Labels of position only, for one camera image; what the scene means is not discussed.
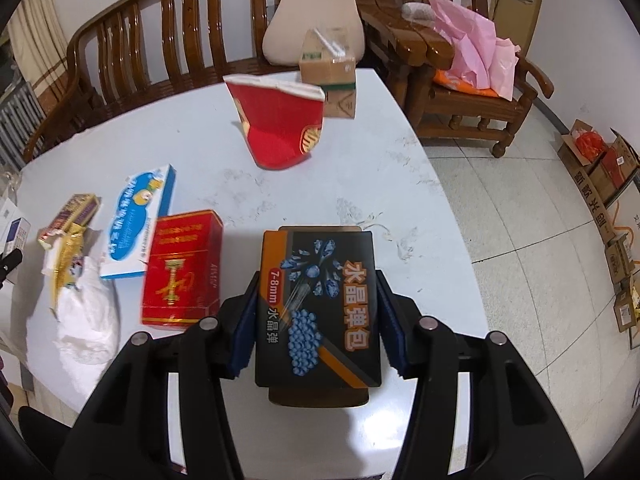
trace blue gripper pad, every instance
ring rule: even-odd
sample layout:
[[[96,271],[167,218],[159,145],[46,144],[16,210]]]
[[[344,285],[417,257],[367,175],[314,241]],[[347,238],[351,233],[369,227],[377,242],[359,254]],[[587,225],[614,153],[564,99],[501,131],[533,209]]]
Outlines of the blue gripper pad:
[[[398,302],[393,297],[394,295],[381,270],[376,271],[376,288],[378,290],[378,322],[382,343],[385,346],[389,364],[398,371],[400,376],[404,377],[409,369],[406,335],[402,330],[396,311]]]
[[[234,309],[242,309],[236,328],[231,333],[230,356],[226,364],[226,369],[233,378],[238,377],[240,372],[248,366],[251,352],[254,350],[255,311],[258,303],[257,274],[244,296],[238,297],[238,303],[230,305]]]

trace radiator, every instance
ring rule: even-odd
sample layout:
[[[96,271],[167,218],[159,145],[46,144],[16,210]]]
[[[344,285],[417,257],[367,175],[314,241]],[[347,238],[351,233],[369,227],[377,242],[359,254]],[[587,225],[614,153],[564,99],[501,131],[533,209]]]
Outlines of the radiator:
[[[22,152],[44,117],[29,83],[9,86],[0,97],[0,165],[16,172],[24,167]]]

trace yellow snack package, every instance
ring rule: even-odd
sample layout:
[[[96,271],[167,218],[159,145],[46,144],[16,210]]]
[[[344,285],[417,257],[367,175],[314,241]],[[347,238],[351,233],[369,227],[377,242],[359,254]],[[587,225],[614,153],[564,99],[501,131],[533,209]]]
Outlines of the yellow snack package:
[[[82,274],[82,264],[84,256],[84,231],[86,227],[78,224],[71,224],[68,232],[62,238],[62,244],[56,259],[51,280],[52,311],[56,316],[58,307],[58,293],[64,286],[75,288],[76,280]]]

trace beige cushion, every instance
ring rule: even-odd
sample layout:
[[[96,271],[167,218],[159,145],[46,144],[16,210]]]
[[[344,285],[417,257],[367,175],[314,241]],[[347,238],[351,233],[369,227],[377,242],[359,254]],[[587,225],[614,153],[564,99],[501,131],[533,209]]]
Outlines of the beige cushion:
[[[262,51],[271,64],[294,66],[310,28],[343,27],[356,61],[364,55],[364,32],[356,0],[281,0],[264,33]]]

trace curtain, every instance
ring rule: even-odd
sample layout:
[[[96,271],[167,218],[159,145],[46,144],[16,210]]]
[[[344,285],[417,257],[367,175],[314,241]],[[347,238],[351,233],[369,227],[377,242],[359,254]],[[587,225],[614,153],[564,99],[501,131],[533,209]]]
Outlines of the curtain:
[[[7,25],[14,57],[48,114],[66,89],[67,41],[53,0],[22,0]]]

